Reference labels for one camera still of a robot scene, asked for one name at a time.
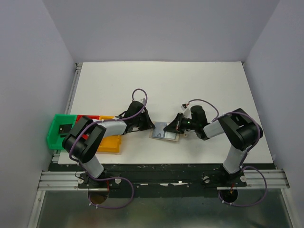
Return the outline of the beige card holder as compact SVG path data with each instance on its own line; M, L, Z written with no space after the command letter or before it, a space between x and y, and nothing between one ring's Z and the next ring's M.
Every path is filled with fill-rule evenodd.
M164 131L164 128L168 125L167 122L153 122L155 128L151 129L149 138L156 140L166 140L172 142L178 142L180 138L188 137L187 133L171 133Z

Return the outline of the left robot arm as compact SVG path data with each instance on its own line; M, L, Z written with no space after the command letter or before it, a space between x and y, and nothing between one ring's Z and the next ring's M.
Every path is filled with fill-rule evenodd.
M133 100L126 111L111 119L82 116L63 139L63 149L88 173L89 182L94 187L102 187L105 183L105 169L95 155L104 138L155 128L146 103L146 98Z

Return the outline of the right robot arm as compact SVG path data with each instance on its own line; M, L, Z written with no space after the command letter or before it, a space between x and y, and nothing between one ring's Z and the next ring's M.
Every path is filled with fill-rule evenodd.
M164 127L165 132L183 134L185 131L194 131L201 140L225 134L230 142L228 155L219 168L215 177L209 181L229 186L241 174L241 167L249 151L255 147L263 130L243 109L224 114L213 122L208 122L202 106L195 105L190 108L191 118L186 118L178 113L175 119Z

